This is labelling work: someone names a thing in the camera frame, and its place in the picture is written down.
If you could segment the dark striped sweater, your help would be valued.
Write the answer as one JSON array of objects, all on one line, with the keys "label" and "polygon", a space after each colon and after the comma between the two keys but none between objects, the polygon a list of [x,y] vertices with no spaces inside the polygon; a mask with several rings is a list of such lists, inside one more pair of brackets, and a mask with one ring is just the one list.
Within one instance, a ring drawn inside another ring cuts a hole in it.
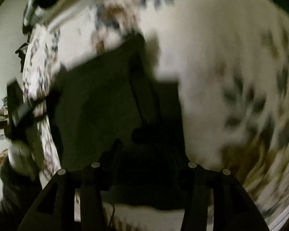
[{"label": "dark striped sweater", "polygon": [[58,73],[46,101],[60,164],[102,168],[94,183],[109,203],[178,210],[185,205],[184,147],[177,83],[145,72],[145,40]]}]

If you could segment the floral bed cover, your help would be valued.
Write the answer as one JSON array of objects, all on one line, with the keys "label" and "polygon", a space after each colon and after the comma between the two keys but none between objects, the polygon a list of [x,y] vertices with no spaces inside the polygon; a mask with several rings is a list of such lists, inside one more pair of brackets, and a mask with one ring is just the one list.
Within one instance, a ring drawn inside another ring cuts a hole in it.
[{"label": "floral bed cover", "polygon": [[178,80],[187,156],[234,169],[270,230],[289,219],[289,14],[272,0],[95,0],[35,24],[26,96],[143,34],[148,71]]}]

